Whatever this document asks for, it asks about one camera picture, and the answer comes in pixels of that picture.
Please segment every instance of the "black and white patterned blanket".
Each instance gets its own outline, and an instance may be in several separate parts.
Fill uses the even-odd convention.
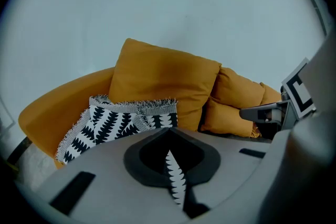
[[[176,100],[113,104],[106,95],[90,97],[89,108],[59,144],[56,159],[67,164],[98,144],[162,127],[177,127]]]

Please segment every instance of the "gray plastic surface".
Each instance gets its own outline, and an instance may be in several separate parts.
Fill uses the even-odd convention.
[[[251,176],[224,202],[189,223],[218,223],[218,220],[234,224],[258,223],[261,205],[278,173],[289,133],[289,130],[278,132]]]
[[[47,223],[52,224],[83,224],[82,221],[77,221],[62,214],[60,211],[50,206],[46,201],[42,200],[36,193],[21,183],[15,183],[21,195],[25,198],[28,204],[36,211]]]
[[[281,130],[292,129],[295,123],[299,120],[292,101],[288,100],[286,115],[281,127]]]
[[[319,112],[336,110],[336,28],[310,62],[299,73]]]
[[[131,144],[159,130],[107,142],[86,151],[47,179],[38,190],[38,195],[50,202],[80,171],[91,172],[96,178],[69,217],[86,223],[188,221],[189,218],[174,203],[166,189],[141,185],[128,174],[123,164],[123,154]],[[208,183],[193,188],[197,201],[210,208],[218,206],[237,193],[264,161],[239,153],[239,150],[249,148],[266,152],[274,143],[232,140],[180,130],[215,147],[221,155],[221,166],[214,177]]]
[[[240,141],[183,130],[213,146],[221,156],[220,167],[208,183],[193,187],[197,202],[214,208],[237,190],[260,164],[261,159],[239,153],[242,148],[267,152],[269,143]]]
[[[253,121],[253,122],[256,122],[256,123],[265,123],[265,120],[259,119],[258,111],[259,110],[269,110],[269,109],[271,110],[271,109],[275,109],[275,108],[278,108],[278,107],[279,107],[278,103],[254,106],[252,108],[241,109],[239,111],[239,115],[242,119],[247,120],[247,121]]]
[[[146,187],[129,175],[125,150],[160,129],[97,145],[51,175],[37,194],[50,202],[80,171],[96,175],[69,217],[85,223],[181,223],[188,216],[167,189]]]

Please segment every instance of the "mustard yellow sofa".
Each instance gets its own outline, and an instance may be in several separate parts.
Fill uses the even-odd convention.
[[[114,67],[104,69],[61,85],[27,106],[18,122],[28,138],[54,158],[58,145],[80,114],[89,97],[108,94]],[[62,163],[55,161],[56,167]]]
[[[88,108],[90,96],[107,94],[114,103],[172,97],[179,102],[180,127],[196,131],[201,123],[201,131],[258,137],[260,133],[253,123],[240,118],[239,109],[276,102],[280,94],[221,65],[186,52],[127,39],[115,67],[46,93],[22,111],[18,122],[29,139],[54,158],[67,131]]]

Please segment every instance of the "fabric upholstery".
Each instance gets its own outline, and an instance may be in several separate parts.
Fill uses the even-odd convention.
[[[250,137],[257,138],[261,136],[261,132],[257,126],[257,124],[254,122],[252,127],[252,133]]]
[[[265,89],[265,93],[260,105],[272,104],[281,101],[281,94],[279,92],[277,92],[270,86],[263,84],[262,82],[260,83],[260,85]]]
[[[61,163],[56,159],[54,160],[54,162],[55,162],[55,166],[56,166],[57,169],[61,169],[63,166],[65,166],[64,163]]]
[[[260,105],[264,92],[260,84],[221,67],[211,96],[218,103],[244,109]]]
[[[109,98],[113,103],[176,98],[179,127],[196,131],[220,66],[129,38],[115,66]]]
[[[60,142],[55,159],[68,164],[96,145],[156,128],[177,127],[176,100],[113,104],[90,97],[89,108]]]
[[[252,121],[243,120],[239,116],[239,109],[220,104],[213,98],[206,103],[205,122],[201,131],[217,134],[235,134],[242,137],[256,137],[252,134]]]
[[[89,97],[108,94],[114,68],[104,69],[61,85],[27,106],[18,122],[28,138],[54,157],[67,131],[89,107]]]

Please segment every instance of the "throw pillow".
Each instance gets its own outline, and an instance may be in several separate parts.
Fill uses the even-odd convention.
[[[115,65],[109,99],[118,103],[176,98],[179,127],[196,131],[220,65],[129,38]]]
[[[201,131],[217,134],[235,134],[242,137],[256,137],[252,134],[252,121],[243,120],[239,116],[239,109],[220,104],[209,98],[206,103],[205,121]]]
[[[237,75],[230,68],[222,67],[211,96],[220,104],[244,109],[260,105],[264,92],[260,84]]]
[[[279,92],[277,92],[270,86],[263,84],[262,82],[260,83],[260,85],[265,89],[265,93],[264,96],[262,97],[260,105],[272,104],[281,101],[281,94]]]

